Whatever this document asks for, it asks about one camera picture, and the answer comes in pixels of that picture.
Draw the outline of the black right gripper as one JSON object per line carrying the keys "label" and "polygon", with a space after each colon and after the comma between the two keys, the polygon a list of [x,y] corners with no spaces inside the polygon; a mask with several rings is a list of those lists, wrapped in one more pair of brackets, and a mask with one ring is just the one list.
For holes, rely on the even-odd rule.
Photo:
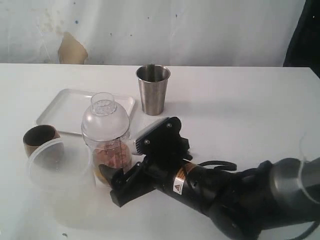
{"label": "black right gripper", "polygon": [[189,140],[180,136],[182,123],[176,116],[164,117],[133,135],[133,154],[146,160],[128,172],[123,168],[98,166],[111,187],[111,200],[118,207],[155,190],[150,177],[164,192],[182,193],[193,170]]}

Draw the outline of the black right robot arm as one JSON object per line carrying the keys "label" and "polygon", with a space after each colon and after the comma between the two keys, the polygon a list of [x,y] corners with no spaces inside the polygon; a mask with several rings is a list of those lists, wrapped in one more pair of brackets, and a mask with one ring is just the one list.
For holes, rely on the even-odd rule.
{"label": "black right robot arm", "polygon": [[143,156],[129,171],[100,164],[119,207],[158,190],[211,219],[233,240],[256,240],[263,230],[310,222],[307,238],[320,224],[320,160],[268,160],[238,171],[223,160],[192,162],[189,140],[178,117],[165,117],[133,141]]}

